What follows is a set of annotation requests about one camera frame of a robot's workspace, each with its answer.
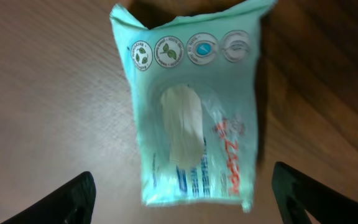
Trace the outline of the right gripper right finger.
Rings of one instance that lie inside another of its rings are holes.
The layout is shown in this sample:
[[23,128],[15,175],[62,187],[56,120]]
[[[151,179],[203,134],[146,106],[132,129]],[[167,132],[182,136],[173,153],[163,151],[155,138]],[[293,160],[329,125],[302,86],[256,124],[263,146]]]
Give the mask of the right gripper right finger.
[[284,162],[276,162],[272,188],[284,224],[358,223],[358,202],[312,179]]

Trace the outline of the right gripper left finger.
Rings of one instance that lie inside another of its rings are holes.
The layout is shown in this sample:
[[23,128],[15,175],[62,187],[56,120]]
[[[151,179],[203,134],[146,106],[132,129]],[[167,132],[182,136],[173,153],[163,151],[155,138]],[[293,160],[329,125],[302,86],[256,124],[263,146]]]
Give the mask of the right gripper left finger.
[[85,171],[2,224],[90,224],[95,200],[93,176]]

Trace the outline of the light teal wet wipes pack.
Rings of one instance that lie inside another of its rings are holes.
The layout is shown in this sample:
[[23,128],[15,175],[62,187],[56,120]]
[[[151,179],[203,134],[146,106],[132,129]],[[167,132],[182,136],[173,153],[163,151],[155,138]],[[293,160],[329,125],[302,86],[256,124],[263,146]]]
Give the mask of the light teal wet wipes pack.
[[131,89],[144,205],[252,208],[260,22],[274,6],[274,0],[248,0],[153,29],[123,5],[113,7],[112,30]]

